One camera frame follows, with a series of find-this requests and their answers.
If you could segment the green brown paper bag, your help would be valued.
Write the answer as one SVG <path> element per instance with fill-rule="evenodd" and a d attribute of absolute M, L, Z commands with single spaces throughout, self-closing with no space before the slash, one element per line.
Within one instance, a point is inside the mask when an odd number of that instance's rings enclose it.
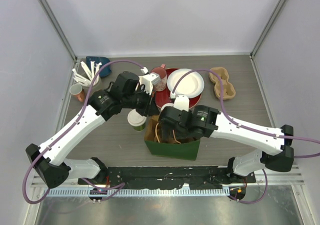
<path fill-rule="evenodd" d="M 200 139 L 178 139 L 178 133 L 162 138 L 162 126 L 158 123 L 158 115 L 152 116 L 146 126 L 144 143 L 153 156 L 195 161 L 198 156 Z"/>

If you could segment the white plastic cup lid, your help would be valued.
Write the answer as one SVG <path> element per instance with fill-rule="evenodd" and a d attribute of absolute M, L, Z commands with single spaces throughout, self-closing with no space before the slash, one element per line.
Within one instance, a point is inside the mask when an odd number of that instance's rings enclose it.
<path fill-rule="evenodd" d="M 166 107 L 173 107 L 174 106 L 174 104 L 173 103 L 166 103 L 166 104 L 164 104 L 162 107 L 161 107 L 161 111 L 163 111 Z"/>

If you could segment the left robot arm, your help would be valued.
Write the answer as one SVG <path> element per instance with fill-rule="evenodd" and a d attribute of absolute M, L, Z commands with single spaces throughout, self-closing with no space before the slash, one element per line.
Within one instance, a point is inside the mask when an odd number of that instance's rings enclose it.
<path fill-rule="evenodd" d="M 53 189 L 66 180 L 82 178 L 97 185 L 104 183 L 108 169 L 101 160 L 96 157 L 68 159 L 68 154 L 90 132 L 122 109 L 132 109 L 144 118 L 158 115 L 153 85 L 159 81 L 155 73 L 137 76 L 124 71 L 108 88 L 94 92 L 88 104 L 52 138 L 39 146 L 30 144 L 26 154 L 47 187 Z"/>

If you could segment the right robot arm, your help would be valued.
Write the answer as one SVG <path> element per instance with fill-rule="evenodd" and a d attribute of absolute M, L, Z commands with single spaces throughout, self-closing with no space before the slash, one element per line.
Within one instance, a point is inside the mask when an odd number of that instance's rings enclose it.
<path fill-rule="evenodd" d="M 262 169 L 286 173 L 294 163 L 292 139 L 285 137 L 292 136 L 294 128 L 287 124 L 272 128 L 227 119 L 221 111 L 204 105 L 189 111 L 167 106 L 160 112 L 159 122 L 185 137 L 226 139 L 254 147 L 246 155 L 229 159 L 225 175 L 233 183 Z"/>

